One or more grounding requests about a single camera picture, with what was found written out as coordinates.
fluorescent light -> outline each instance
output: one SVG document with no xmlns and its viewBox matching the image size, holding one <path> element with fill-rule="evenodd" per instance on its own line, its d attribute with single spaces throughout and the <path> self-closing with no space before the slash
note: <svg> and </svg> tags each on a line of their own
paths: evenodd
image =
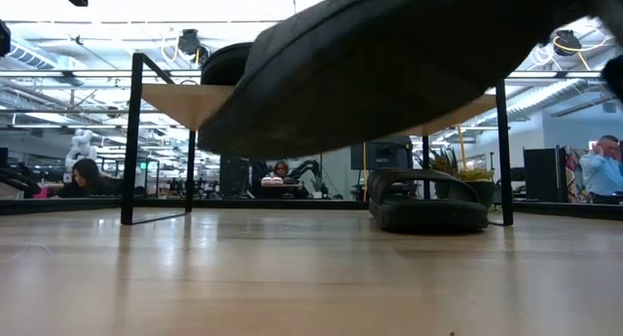
<svg viewBox="0 0 623 336">
<path fill-rule="evenodd" d="M 569 72 L 567 78 L 601 78 L 601 72 Z"/>
<path fill-rule="evenodd" d="M 126 150 L 122 150 L 122 149 L 105 149 L 105 148 L 101 148 L 101 147 L 95 147 L 95 151 L 97 151 L 97 154 L 125 154 Z"/>
<path fill-rule="evenodd" d="M 62 128 L 62 126 L 58 125 L 11 125 L 9 127 L 13 128 L 24 128 L 24 129 L 52 129 L 52 128 Z"/>
<path fill-rule="evenodd" d="M 161 155 L 161 156 L 168 156 L 168 157 L 173 157 L 176 156 L 177 154 L 173 151 L 168 151 L 168 150 L 164 150 L 164 151 L 156 151 L 157 154 Z"/>
<path fill-rule="evenodd" d="M 450 145 L 450 142 L 447 142 L 447 141 L 432 141 L 432 142 L 429 142 L 428 144 L 430 146 L 444 146 L 444 147 L 446 147 L 446 146 Z M 418 142 L 415 142 L 414 145 L 422 146 L 423 142 L 418 141 Z"/>
<path fill-rule="evenodd" d="M 49 71 L 49 70 L 8 70 L 0 71 L 1 78 L 62 78 L 64 77 L 62 72 Z"/>
<path fill-rule="evenodd" d="M 128 126 L 121 126 L 123 129 L 127 129 Z M 138 126 L 139 129 L 169 129 L 170 126 L 157 126 L 157 125 L 148 125 L 148 126 Z"/>
<path fill-rule="evenodd" d="M 497 131 L 497 127 L 460 127 L 462 131 Z"/>
<path fill-rule="evenodd" d="M 508 78 L 554 78 L 558 72 L 515 71 Z"/>
<path fill-rule="evenodd" d="M 172 77 L 200 78 L 200 70 L 170 70 L 167 73 Z M 77 70 L 0 70 L 0 78 L 130 78 L 129 69 L 77 69 Z M 143 78 L 157 78 L 158 74 L 152 70 L 144 70 Z"/>
<path fill-rule="evenodd" d="M 172 70 L 169 71 L 172 77 L 200 77 L 202 72 L 200 70 Z"/>
<path fill-rule="evenodd" d="M 173 146 L 141 146 L 143 150 L 171 150 Z"/>
<path fill-rule="evenodd" d="M 125 158 L 126 155 L 120 155 L 120 154 L 103 154 L 103 155 L 97 155 L 97 157 L 99 158 L 112 158 L 112 159 L 122 159 Z"/>
<path fill-rule="evenodd" d="M 38 113 L 38 112 L 29 112 L 25 114 L 28 117 L 38 118 L 40 120 L 54 122 L 54 123 L 71 123 L 72 120 L 65 118 L 56 113 Z"/>
<path fill-rule="evenodd" d="M 119 143 L 127 143 L 126 139 L 122 136 L 104 136 L 105 138 L 109 139 L 110 141 L 115 141 L 115 142 L 119 142 Z"/>
<path fill-rule="evenodd" d="M 67 126 L 67 127 L 71 129 L 114 129 L 117 126 L 102 125 L 102 126 Z"/>
</svg>

light wood tabletop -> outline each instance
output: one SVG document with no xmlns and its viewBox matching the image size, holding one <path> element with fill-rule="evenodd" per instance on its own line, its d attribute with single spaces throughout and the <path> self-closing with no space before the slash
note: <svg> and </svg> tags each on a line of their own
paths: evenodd
<svg viewBox="0 0 623 336">
<path fill-rule="evenodd" d="M 440 237 L 367 211 L 0 217 L 0 335 L 620 336 L 623 224 L 515 220 Z"/>
</svg>

ceiling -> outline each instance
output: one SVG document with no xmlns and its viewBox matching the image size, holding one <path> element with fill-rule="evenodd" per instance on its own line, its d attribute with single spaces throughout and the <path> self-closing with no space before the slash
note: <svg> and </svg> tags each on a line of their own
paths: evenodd
<svg viewBox="0 0 623 336">
<path fill-rule="evenodd" d="M 58 69 L 130 69 L 131 55 L 137 52 L 147 54 L 164 69 L 196 69 L 197 65 L 190 57 L 179 53 L 175 55 L 176 38 L 183 29 L 197 29 L 202 44 L 214 51 L 230 44 L 253 41 L 262 30 L 319 1 L 322 0 L 90 0 L 87 8 L 77 8 L 67 0 L 13 0 L 3 3 L 2 20 L 11 28 L 16 38 L 14 44 L 49 58 L 57 63 Z M 550 44 L 544 48 L 534 48 L 517 69 L 599 70 L 605 59 L 614 56 L 619 50 L 607 29 L 596 19 L 581 19 L 569 24 L 566 29 L 573 30 L 582 42 L 585 50 L 582 54 L 587 64 L 582 62 L 579 55 L 555 55 Z M 0 59 L 0 70 L 3 69 L 32 67 L 12 57 Z M 86 84 L 80 89 L 52 79 L 23 77 L 13 79 L 11 83 L 46 98 L 34 98 L 32 94 L 17 91 L 16 87 L 8 87 L 6 82 L 0 80 L 0 86 L 5 85 L 4 91 L 0 93 L 9 94 L 5 99 L 0 98 L 0 108 L 19 106 L 54 110 L 70 107 L 105 110 L 114 107 L 124 110 L 129 98 L 129 79 L 91 78 L 85 80 Z M 554 81 L 535 79 L 508 81 L 506 92 L 509 104 L 521 104 L 522 99 L 518 97 L 553 84 Z M 577 92 L 576 96 L 562 96 L 543 109 L 546 113 L 556 113 L 588 98 L 581 89 L 577 89 Z M 144 105 L 143 108 L 150 109 L 151 106 Z M 495 118 L 490 118 L 492 116 L 495 116 L 495 112 L 466 121 L 465 124 L 470 127 L 494 126 Z M 526 117 L 521 113 L 513 116 L 515 120 Z M 576 112 L 573 116 L 599 119 L 618 118 L 620 114 L 607 114 L 604 117 L 602 107 L 596 106 Z M 9 125 L 12 122 L 10 117 L 0 114 L 0 125 Z M 64 117 L 76 124 L 124 125 L 127 122 L 124 115 L 111 117 L 106 114 L 80 114 Z M 49 116 L 46 120 L 32 115 L 20 116 L 20 122 L 53 123 Z M 145 146 L 163 145 L 171 140 L 174 140 L 175 145 L 182 145 L 188 139 L 187 131 L 174 128 L 177 123 L 162 114 L 143 114 L 141 124 L 162 126 L 161 129 L 150 128 L 141 132 Z M 123 130 L 98 133 L 124 135 Z M 467 131 L 466 137 L 475 137 L 477 134 L 478 131 Z M 444 142 L 457 140 L 456 133 L 452 131 L 433 136 Z"/>
</svg>

potted plant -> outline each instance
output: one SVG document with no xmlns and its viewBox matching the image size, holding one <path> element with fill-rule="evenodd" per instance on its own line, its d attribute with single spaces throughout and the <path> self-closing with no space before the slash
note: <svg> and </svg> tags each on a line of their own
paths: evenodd
<svg viewBox="0 0 623 336">
<path fill-rule="evenodd" d="M 443 171 L 451 176 L 457 176 L 458 174 L 458 162 L 455 149 L 447 148 L 441 149 L 439 152 L 430 150 L 432 156 L 429 162 L 429 169 Z M 423 168 L 423 159 L 416 156 L 416 160 Z M 435 194 L 438 199 L 448 199 L 450 195 L 450 185 L 447 183 L 435 183 Z"/>
<path fill-rule="evenodd" d="M 320 176 L 316 176 L 311 180 L 311 185 L 313 186 L 313 193 L 311 194 L 315 199 L 322 199 L 325 194 L 329 193 L 326 185 L 322 181 Z"/>
<path fill-rule="evenodd" d="M 486 169 L 462 169 L 457 178 L 469 185 L 478 195 L 481 205 L 489 208 L 494 201 L 494 172 Z"/>
</svg>

metal frame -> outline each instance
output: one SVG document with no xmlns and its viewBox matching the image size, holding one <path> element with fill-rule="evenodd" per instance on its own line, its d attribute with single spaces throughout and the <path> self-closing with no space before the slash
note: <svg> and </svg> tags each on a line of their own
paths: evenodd
<svg viewBox="0 0 623 336">
<path fill-rule="evenodd" d="M 136 205 L 136 200 L 134 198 L 134 186 L 136 185 L 135 178 L 138 155 L 138 127 L 140 123 L 140 105 L 143 96 L 143 77 L 145 76 L 145 73 L 143 72 L 144 65 L 147 65 L 153 73 L 155 73 L 167 84 L 175 84 L 171 77 L 145 54 L 136 53 L 132 55 L 131 88 L 129 92 L 128 106 L 128 140 L 126 142 L 126 166 L 124 167 L 124 192 L 121 201 L 121 223 L 124 225 L 170 219 L 186 215 L 193 210 L 195 185 L 195 139 L 197 134 L 195 131 L 190 131 L 188 168 L 186 174 L 186 206 L 184 213 L 142 221 L 134 221 L 134 207 Z"/>
</svg>

